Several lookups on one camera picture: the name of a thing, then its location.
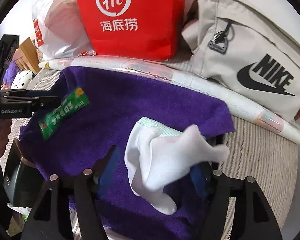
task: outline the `human hand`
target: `human hand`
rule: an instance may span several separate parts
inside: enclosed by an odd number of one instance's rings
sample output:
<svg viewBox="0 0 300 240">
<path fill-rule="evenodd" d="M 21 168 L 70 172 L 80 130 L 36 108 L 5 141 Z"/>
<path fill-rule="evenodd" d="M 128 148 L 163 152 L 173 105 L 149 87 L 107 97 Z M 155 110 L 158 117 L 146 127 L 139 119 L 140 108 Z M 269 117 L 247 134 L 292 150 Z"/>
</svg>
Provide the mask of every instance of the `human hand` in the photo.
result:
<svg viewBox="0 0 300 240">
<path fill-rule="evenodd" d="M 2 120 L 0 123 L 0 158 L 3 156 L 9 142 L 8 135 L 11 133 L 11 125 L 11 119 Z"/>
</svg>

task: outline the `white plastic bag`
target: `white plastic bag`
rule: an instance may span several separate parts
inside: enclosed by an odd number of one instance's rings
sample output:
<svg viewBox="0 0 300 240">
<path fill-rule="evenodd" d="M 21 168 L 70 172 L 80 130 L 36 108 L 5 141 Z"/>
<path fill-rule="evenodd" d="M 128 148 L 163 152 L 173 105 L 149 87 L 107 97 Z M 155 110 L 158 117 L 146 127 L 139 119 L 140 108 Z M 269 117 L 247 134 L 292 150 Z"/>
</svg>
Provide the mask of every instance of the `white plastic bag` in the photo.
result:
<svg viewBox="0 0 300 240">
<path fill-rule="evenodd" d="M 76 0 L 32 0 L 32 19 L 43 60 L 95 54 Z"/>
</svg>

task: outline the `red paper bag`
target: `red paper bag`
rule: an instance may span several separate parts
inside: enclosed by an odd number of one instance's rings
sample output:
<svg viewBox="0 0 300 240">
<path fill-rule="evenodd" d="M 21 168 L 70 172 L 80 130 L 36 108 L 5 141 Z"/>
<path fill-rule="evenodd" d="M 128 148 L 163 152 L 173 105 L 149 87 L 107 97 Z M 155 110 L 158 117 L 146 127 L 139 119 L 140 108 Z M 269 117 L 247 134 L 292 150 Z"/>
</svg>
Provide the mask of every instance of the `red paper bag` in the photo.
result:
<svg viewBox="0 0 300 240">
<path fill-rule="evenodd" d="M 175 54 L 184 0 L 77 0 L 96 53 L 166 60 Z"/>
</svg>

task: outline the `nike bag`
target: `nike bag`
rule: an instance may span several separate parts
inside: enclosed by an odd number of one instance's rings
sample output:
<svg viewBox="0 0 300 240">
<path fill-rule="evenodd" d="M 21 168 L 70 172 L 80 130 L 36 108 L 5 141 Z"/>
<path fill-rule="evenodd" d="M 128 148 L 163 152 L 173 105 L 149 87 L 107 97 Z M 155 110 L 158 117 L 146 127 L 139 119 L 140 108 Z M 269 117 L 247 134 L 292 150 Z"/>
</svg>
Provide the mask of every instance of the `nike bag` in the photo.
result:
<svg viewBox="0 0 300 240">
<path fill-rule="evenodd" d="M 300 109 L 295 40 L 244 0 L 195 0 L 187 22 L 182 36 L 195 74 L 293 120 Z"/>
<path fill-rule="evenodd" d="M 32 0 L 32 19 L 44 61 L 95 54 L 76 0 Z"/>
<path fill-rule="evenodd" d="M 97 54 L 160 61 L 175 54 L 184 0 L 77 1 Z"/>
</svg>

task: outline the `nike logo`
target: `nike logo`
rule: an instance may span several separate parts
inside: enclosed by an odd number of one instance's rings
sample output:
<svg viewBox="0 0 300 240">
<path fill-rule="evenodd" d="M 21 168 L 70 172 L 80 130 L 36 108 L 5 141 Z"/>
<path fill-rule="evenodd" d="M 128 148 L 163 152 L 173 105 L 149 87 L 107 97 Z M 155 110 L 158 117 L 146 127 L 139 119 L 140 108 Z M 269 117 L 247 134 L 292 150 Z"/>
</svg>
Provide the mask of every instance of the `nike logo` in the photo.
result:
<svg viewBox="0 0 300 240">
<path fill-rule="evenodd" d="M 239 70 L 237 73 L 237 79 L 241 85 L 252 90 L 295 97 L 295 95 L 287 93 L 284 88 L 284 86 L 290 85 L 290 80 L 293 80 L 294 77 L 287 70 L 285 70 L 280 63 L 278 63 L 275 59 L 271 59 L 268 54 L 256 65 L 254 69 L 252 69 L 256 63 L 257 62 L 245 66 Z M 274 84 L 275 87 L 253 80 L 249 74 L 250 69 L 252 69 L 252 71 L 255 73 L 261 70 L 259 75 L 271 84 Z"/>
</svg>

